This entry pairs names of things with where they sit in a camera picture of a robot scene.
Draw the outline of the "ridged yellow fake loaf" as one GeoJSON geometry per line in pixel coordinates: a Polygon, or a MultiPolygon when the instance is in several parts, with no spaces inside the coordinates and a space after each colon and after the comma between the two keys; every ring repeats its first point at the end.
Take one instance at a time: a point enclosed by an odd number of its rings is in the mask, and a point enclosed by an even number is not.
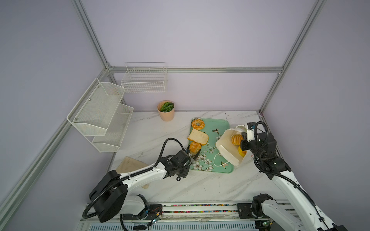
{"type": "Polygon", "coordinates": [[[231,137],[231,142],[235,146],[240,146],[243,141],[243,136],[241,134],[235,134],[231,137]]]}

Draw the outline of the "fake toast slice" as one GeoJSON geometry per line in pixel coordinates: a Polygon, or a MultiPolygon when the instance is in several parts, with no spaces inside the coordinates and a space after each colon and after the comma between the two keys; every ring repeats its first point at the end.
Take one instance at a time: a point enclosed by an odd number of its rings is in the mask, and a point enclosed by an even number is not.
{"type": "Polygon", "coordinates": [[[209,136],[202,131],[193,129],[188,136],[188,140],[199,143],[200,145],[204,146],[208,143],[209,136]]]}

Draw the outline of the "white paper bag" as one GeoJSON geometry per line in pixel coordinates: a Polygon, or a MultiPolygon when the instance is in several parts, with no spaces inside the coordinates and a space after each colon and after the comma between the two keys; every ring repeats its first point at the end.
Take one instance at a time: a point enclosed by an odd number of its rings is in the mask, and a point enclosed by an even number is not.
{"type": "Polygon", "coordinates": [[[253,154],[251,151],[247,151],[245,157],[241,157],[238,153],[238,146],[235,146],[231,142],[231,137],[235,134],[242,134],[246,132],[247,127],[245,125],[238,125],[235,128],[226,130],[221,138],[215,143],[219,153],[226,159],[226,161],[235,167],[239,167],[242,163],[252,161],[253,154]]]}

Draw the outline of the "yellow fake bread roll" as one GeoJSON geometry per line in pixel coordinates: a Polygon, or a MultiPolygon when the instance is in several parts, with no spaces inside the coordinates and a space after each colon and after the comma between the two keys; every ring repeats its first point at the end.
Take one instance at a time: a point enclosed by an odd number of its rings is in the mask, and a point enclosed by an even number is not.
{"type": "Polygon", "coordinates": [[[202,145],[200,143],[197,143],[197,142],[192,142],[190,145],[189,145],[189,151],[191,154],[193,155],[196,155],[198,154],[201,149],[202,149],[202,145]]]}

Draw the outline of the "yellow ridged fake croissant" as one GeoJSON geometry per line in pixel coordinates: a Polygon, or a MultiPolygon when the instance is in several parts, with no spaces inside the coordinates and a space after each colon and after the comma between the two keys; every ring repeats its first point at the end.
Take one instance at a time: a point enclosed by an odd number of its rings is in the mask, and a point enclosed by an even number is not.
{"type": "Polygon", "coordinates": [[[238,146],[238,153],[241,157],[245,157],[246,153],[247,153],[247,150],[243,151],[241,146],[238,146]]]}

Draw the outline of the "orange fake donut bread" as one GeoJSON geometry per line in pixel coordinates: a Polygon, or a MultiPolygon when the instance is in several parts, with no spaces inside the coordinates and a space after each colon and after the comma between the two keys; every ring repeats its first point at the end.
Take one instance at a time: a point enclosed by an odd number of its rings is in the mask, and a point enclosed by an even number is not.
{"type": "Polygon", "coordinates": [[[205,122],[202,119],[194,119],[191,123],[193,129],[202,130],[205,128],[205,122]]]}

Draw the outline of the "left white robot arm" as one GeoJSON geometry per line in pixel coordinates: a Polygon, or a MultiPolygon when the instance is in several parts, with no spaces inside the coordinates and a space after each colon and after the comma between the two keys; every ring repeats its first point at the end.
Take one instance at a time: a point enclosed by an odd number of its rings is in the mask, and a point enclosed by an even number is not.
{"type": "Polygon", "coordinates": [[[120,221],[126,216],[133,219],[146,219],[150,213],[150,204],[142,194],[135,194],[136,189],[151,182],[168,177],[177,181],[186,178],[193,159],[189,156],[190,148],[182,147],[176,155],[163,156],[162,146],[156,162],[148,167],[128,173],[109,171],[90,192],[90,203],[82,213],[83,219],[98,217],[101,223],[120,215],[120,221]]]}

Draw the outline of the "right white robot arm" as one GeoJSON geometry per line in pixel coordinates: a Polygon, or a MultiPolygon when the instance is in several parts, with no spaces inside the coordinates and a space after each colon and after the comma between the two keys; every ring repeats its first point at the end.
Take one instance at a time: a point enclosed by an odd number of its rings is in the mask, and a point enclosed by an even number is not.
{"type": "Polygon", "coordinates": [[[266,193],[253,198],[250,213],[255,218],[267,216],[286,231],[345,231],[329,218],[299,184],[290,166],[277,154],[277,141],[263,121],[249,122],[242,132],[241,149],[251,151],[261,173],[283,192],[297,213],[295,217],[266,193]]]}

